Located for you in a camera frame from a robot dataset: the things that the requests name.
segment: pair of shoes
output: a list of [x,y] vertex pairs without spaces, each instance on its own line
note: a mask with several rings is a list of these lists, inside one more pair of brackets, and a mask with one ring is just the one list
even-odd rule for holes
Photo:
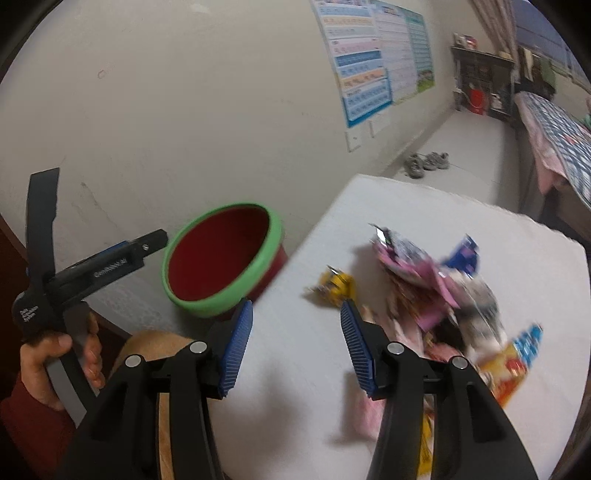
[[418,154],[413,153],[405,160],[404,170],[412,179],[422,179],[425,176],[423,159]]
[[423,168],[425,170],[447,170],[449,168],[449,160],[447,159],[449,155],[447,153],[436,153],[431,152],[427,155],[423,160]]

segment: light switch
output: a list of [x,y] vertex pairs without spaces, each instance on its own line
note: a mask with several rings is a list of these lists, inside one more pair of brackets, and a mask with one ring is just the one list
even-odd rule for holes
[[349,128],[345,135],[347,137],[347,147],[349,151],[352,152],[361,146],[361,125],[357,125],[356,127]]
[[372,138],[381,132],[390,124],[390,111],[389,109],[376,113],[369,121],[369,131],[371,132]]

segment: pink sheet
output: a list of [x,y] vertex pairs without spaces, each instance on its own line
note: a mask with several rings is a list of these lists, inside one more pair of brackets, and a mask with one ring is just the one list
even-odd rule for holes
[[535,158],[535,169],[538,173],[538,188],[545,195],[552,187],[563,185],[566,173],[552,144],[545,137],[540,125],[525,104],[522,94],[515,95],[515,103],[519,107],[521,119],[530,134],[531,149]]

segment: metal screw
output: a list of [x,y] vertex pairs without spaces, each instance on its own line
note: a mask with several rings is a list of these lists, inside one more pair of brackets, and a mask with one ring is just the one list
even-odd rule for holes
[[207,350],[207,344],[205,342],[193,342],[189,347],[193,353],[203,353]]
[[142,362],[142,358],[139,355],[130,355],[125,359],[125,365],[129,368],[137,367]]
[[468,366],[468,360],[462,356],[455,356],[452,358],[452,365],[460,370],[464,370]]
[[398,342],[392,342],[388,344],[388,352],[394,355],[400,355],[404,352],[404,345]]

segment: green rim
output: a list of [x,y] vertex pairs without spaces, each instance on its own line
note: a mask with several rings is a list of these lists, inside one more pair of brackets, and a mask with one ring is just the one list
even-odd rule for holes
[[[217,292],[216,294],[202,300],[182,300],[178,298],[170,288],[168,283],[168,263],[178,243],[189,233],[195,225],[203,222],[205,219],[223,211],[236,207],[255,206],[262,208],[269,216],[269,228],[267,236],[261,246],[261,249],[256,254],[252,262],[244,269],[244,271],[227,287]],[[242,297],[246,296],[259,283],[263,275],[269,270],[277,251],[281,246],[283,229],[281,226],[281,219],[273,210],[261,205],[260,203],[231,203],[224,205],[215,210],[201,215],[188,225],[186,225],[177,235],[169,242],[164,253],[164,261],[162,263],[162,284],[164,291],[168,298],[172,300],[179,307],[188,310],[189,312],[200,317],[213,317],[220,313],[230,310],[238,304]]]

